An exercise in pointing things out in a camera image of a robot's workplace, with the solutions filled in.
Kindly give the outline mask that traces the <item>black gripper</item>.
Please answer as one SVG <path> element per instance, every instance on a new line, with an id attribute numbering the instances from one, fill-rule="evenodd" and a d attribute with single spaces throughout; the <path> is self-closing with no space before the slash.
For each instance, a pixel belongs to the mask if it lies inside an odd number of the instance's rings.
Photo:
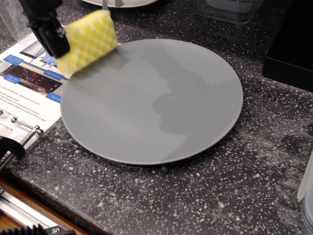
<path id="1" fill-rule="evenodd" d="M 65 31 L 57 19 L 56 9 L 62 0 L 19 0 L 29 27 L 46 52 L 61 58 L 70 51 Z"/>

